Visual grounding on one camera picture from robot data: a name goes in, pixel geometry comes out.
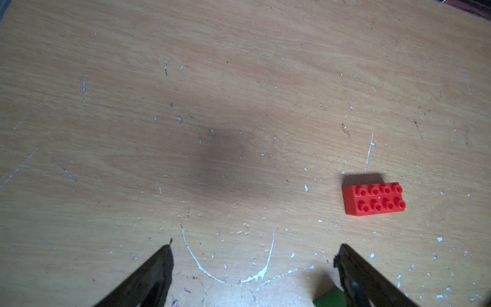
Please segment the red lego brick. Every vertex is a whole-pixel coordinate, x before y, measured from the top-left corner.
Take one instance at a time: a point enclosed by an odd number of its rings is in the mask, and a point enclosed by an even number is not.
[[[365,216],[401,212],[406,208],[399,182],[342,187],[346,214]]]

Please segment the wood grain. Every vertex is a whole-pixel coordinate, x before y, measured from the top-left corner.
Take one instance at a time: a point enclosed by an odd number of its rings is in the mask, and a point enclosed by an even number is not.
[[[311,306],[343,242],[421,306],[489,295],[488,21],[430,0],[15,0],[0,42],[3,305],[91,306],[170,238],[167,306]],[[345,215],[366,167],[405,212]],[[238,283],[273,233],[264,281]]]

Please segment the white paint mark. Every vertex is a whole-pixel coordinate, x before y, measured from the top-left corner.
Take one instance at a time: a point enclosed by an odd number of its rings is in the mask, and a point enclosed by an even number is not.
[[[35,149],[35,150],[34,150],[34,151],[31,153],[31,155],[30,155],[30,156],[28,156],[28,157],[27,157],[27,159],[25,159],[25,160],[24,160],[24,162],[22,162],[22,163],[19,165],[19,167],[18,167],[18,168],[16,168],[16,169],[15,169],[15,171],[14,171],[14,172],[13,172],[13,173],[12,173],[12,174],[11,174],[11,175],[8,177],[8,178],[7,178],[7,180],[5,180],[5,181],[2,183],[2,185],[0,186],[0,189],[1,189],[1,188],[3,188],[3,187],[4,187],[4,186],[5,186],[5,185],[6,185],[6,184],[7,184],[7,183],[8,183],[8,182],[9,182],[9,181],[12,179],[12,177],[13,177],[13,176],[14,176],[14,175],[15,175],[15,174],[16,174],[16,173],[17,173],[17,172],[18,172],[18,171],[19,171],[19,170],[20,170],[20,169],[21,169],[21,168],[24,166],[24,164],[26,164],[26,163],[27,163],[27,161],[29,161],[29,160],[32,158],[32,156],[34,156],[34,154],[35,154],[36,152],[38,152],[38,150],[39,150],[39,148],[38,148],[38,147],[36,147],[36,149]]]
[[[375,131],[372,132],[372,140],[370,141],[370,148],[368,148],[368,157],[367,157],[367,165],[365,167],[365,174],[367,172],[367,168],[368,168],[368,160],[370,159],[370,152],[372,150],[372,144],[373,144],[373,134],[375,133]]]
[[[87,82],[87,75],[85,75],[85,78],[83,79],[82,82],[82,96],[85,95],[85,83]]]
[[[268,279],[266,282],[264,282],[262,285],[260,285],[257,289],[256,289],[256,292],[259,291],[259,289],[261,289],[263,286],[267,285],[268,283],[270,283],[271,281],[277,279],[277,278],[280,278],[280,277],[284,277],[284,276],[287,276],[287,275],[290,275],[290,274],[293,274],[295,272],[298,272],[299,270],[313,270],[315,269],[315,266],[311,266],[311,267],[308,267],[308,268],[305,268],[305,269],[294,269],[294,270],[289,270],[287,273],[285,274],[280,274],[280,275],[276,275],[274,276],[272,279]]]
[[[465,71],[464,71],[463,66],[462,66],[462,73],[464,74],[464,80],[465,80],[465,84],[467,84],[467,89],[469,90],[469,95],[472,95],[472,93],[470,91],[470,87],[469,87],[469,82],[467,81],[467,78],[465,77]]]
[[[266,266],[264,267],[264,269],[262,269],[261,271],[259,271],[259,273],[257,273],[256,275],[254,275],[252,277],[249,277],[246,280],[241,280],[240,283],[249,282],[249,281],[251,281],[253,279],[259,280],[259,278],[261,278],[261,280],[264,280],[264,274],[266,274],[266,272],[268,271],[268,266],[270,264],[271,253],[273,252],[273,247],[274,247],[274,231],[273,231],[273,241],[271,242],[270,255],[268,257],[268,262],[266,262]]]
[[[184,244],[185,244],[185,245],[186,245],[186,247],[188,248],[189,253],[191,254],[192,258],[194,259],[194,261],[195,261],[195,262],[196,262],[196,264],[198,265],[198,269],[199,269],[200,271],[202,271],[203,273],[205,273],[206,275],[208,275],[208,277],[213,278],[214,280],[218,281],[219,283],[225,283],[225,281],[224,281],[224,280],[219,280],[218,278],[216,278],[216,277],[212,276],[210,273],[206,272],[206,271],[203,269],[203,267],[201,266],[201,264],[199,264],[198,259],[196,259],[196,257],[194,256],[194,254],[191,252],[191,249],[189,248],[188,243],[186,242],[186,236],[184,235],[184,228],[183,228],[182,224],[181,224],[181,229],[182,229],[182,232],[183,232]]]
[[[51,158],[51,160],[53,160],[56,164],[58,164],[58,166],[61,167],[61,169],[64,170],[65,173],[67,173],[68,176],[70,176],[70,178],[73,179],[73,181],[77,182],[77,180],[75,178],[73,178],[73,176],[66,170],[66,168],[63,167],[63,165],[61,165],[60,163],[58,163],[58,161],[56,161],[53,157]]]

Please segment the wooden surface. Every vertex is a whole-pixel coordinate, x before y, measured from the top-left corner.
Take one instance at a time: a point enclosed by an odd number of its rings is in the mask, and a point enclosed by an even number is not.
[[[14,0],[2,305],[91,306],[173,238],[166,306],[311,306],[343,242],[421,306],[480,306],[490,33],[431,0]],[[405,212],[345,215],[366,168]]]

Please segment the green block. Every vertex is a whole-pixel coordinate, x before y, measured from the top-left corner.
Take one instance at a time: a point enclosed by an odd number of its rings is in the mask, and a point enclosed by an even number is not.
[[[314,301],[315,307],[346,307],[346,298],[344,292],[334,286],[323,296]]]

